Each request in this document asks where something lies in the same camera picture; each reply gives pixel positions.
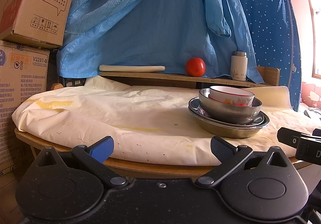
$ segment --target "blue polka dot fabric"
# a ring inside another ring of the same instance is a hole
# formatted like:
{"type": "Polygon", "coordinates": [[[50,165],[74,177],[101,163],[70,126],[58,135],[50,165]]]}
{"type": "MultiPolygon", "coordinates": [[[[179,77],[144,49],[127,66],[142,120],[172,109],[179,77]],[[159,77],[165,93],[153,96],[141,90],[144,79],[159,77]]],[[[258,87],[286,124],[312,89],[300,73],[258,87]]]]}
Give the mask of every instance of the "blue polka dot fabric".
{"type": "Polygon", "coordinates": [[[251,33],[257,65],[280,69],[279,85],[289,88],[292,108],[301,96],[301,57],[290,0],[240,0],[251,33]]]}

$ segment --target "white thermos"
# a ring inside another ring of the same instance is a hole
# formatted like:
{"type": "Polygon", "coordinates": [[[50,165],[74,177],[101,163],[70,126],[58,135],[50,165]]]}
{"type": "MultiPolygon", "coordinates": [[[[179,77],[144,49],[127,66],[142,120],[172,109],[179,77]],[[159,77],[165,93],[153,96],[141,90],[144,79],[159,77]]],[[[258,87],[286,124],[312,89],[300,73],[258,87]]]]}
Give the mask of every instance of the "white thermos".
{"type": "Polygon", "coordinates": [[[231,72],[233,80],[246,81],[248,58],[245,52],[233,52],[231,57],[231,72]]]}

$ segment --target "stainless steel plate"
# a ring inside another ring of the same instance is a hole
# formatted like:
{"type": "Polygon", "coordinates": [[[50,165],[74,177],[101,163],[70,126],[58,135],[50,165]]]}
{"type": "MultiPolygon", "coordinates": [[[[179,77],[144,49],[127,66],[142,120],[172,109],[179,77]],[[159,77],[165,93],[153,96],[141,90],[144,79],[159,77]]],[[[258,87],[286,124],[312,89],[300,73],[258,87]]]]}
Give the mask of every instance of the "stainless steel plate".
{"type": "Polygon", "coordinates": [[[258,113],[258,115],[255,117],[255,119],[252,122],[247,124],[232,124],[232,123],[226,123],[226,122],[221,122],[219,120],[212,119],[201,107],[200,100],[198,97],[191,99],[188,103],[188,107],[197,115],[199,115],[201,118],[213,123],[219,123],[221,125],[253,127],[253,126],[258,126],[264,122],[264,115],[263,115],[264,113],[261,111],[258,113]]]}
{"type": "Polygon", "coordinates": [[[201,128],[212,134],[226,138],[243,139],[251,137],[257,134],[261,129],[265,128],[270,123],[269,117],[265,113],[263,113],[264,121],[260,125],[253,127],[244,127],[240,125],[230,126],[224,125],[222,123],[211,122],[197,115],[197,113],[193,112],[192,109],[188,108],[188,110],[195,117],[196,121],[198,122],[201,128]]]}

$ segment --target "wall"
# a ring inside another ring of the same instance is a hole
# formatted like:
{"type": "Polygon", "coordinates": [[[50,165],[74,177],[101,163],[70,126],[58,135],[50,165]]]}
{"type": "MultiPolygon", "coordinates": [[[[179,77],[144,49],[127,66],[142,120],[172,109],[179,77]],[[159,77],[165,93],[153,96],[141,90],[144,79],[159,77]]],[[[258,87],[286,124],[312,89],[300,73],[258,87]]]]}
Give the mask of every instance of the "wall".
{"type": "Polygon", "coordinates": [[[291,0],[291,2],[301,48],[301,98],[310,107],[321,107],[321,80],[312,78],[313,31],[309,0],[291,0]]]}

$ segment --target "screw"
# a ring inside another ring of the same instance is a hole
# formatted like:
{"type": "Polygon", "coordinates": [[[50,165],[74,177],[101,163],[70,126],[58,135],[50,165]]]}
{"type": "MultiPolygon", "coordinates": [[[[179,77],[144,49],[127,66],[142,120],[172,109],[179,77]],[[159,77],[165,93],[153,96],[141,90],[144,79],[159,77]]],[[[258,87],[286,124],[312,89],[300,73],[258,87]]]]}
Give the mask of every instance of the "screw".
{"type": "Polygon", "coordinates": [[[214,183],[213,178],[208,176],[202,176],[197,179],[197,181],[202,185],[211,185],[214,183]]]}
{"type": "Polygon", "coordinates": [[[166,183],[158,182],[157,186],[159,188],[166,188],[167,185],[166,185],[166,183]]]}
{"type": "Polygon", "coordinates": [[[126,179],[123,178],[123,177],[113,177],[110,179],[110,183],[113,184],[113,185],[123,185],[126,183],[126,179]]]}

